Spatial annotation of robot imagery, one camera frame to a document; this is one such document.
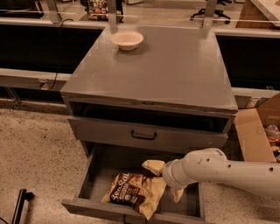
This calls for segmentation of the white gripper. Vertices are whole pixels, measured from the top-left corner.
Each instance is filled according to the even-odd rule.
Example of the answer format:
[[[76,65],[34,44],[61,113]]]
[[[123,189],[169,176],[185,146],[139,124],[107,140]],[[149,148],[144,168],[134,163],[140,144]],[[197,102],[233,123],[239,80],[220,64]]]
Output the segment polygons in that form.
[[[189,184],[190,179],[186,176],[183,169],[183,162],[181,159],[175,159],[167,164],[161,160],[146,160],[142,163],[142,167],[149,170],[156,176],[162,177],[166,184],[171,188],[173,201],[178,203],[184,193],[184,190]]]

